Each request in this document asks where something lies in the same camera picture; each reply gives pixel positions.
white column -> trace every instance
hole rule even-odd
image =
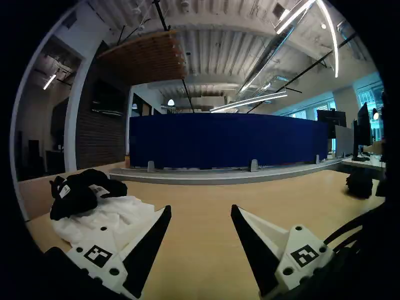
[[[333,92],[336,110],[346,113],[347,128],[352,127],[353,120],[357,119],[359,105],[352,86],[344,87]]]
[[[64,127],[65,171],[77,170],[75,135],[79,102],[86,75],[103,38],[109,31],[104,22],[84,2],[76,9],[76,21],[70,27],[60,26],[54,35],[76,56],[81,58],[69,94]]]
[[[131,86],[128,98],[128,112],[126,114],[126,131],[125,131],[125,154],[129,154],[129,120],[132,116],[132,105],[134,102],[134,89]]]

clothing label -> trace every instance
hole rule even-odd
[[[108,190],[106,190],[105,188],[92,184],[89,186],[89,188],[93,191],[93,193],[95,193],[96,197],[101,197],[105,194],[109,194],[110,192]]]
[[[68,185],[64,185],[64,187],[62,188],[62,190],[59,192],[59,196],[62,198],[65,197],[66,194],[68,194],[70,192],[70,187]]]

television screen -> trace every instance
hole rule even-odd
[[[125,94],[111,84],[97,80],[93,85],[91,110],[111,117],[121,117],[126,111]]]

black cloth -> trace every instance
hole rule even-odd
[[[363,168],[351,173],[346,182],[350,194],[361,199],[368,199],[372,195],[372,177]]]
[[[95,169],[88,169],[80,174],[70,175],[66,180],[61,176],[57,176],[54,181],[50,181],[50,185],[51,195],[54,198],[50,219],[56,221],[85,213],[97,207],[96,194],[90,188],[91,185],[102,187],[109,192],[102,195],[102,198],[123,197],[127,195],[128,191],[124,183],[108,179],[106,174]],[[67,186],[65,189],[69,189],[69,191],[61,197],[60,193],[65,186]]]

computer monitor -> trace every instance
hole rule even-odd
[[[371,124],[370,114],[368,113],[367,103],[360,108],[357,114],[357,120],[353,121],[354,127],[354,144],[353,144],[353,161],[364,162],[369,160],[366,157],[358,157],[359,145],[371,145]]]
[[[336,110],[317,110],[318,122],[328,124],[328,139],[336,139],[335,125],[346,127],[346,113]]]

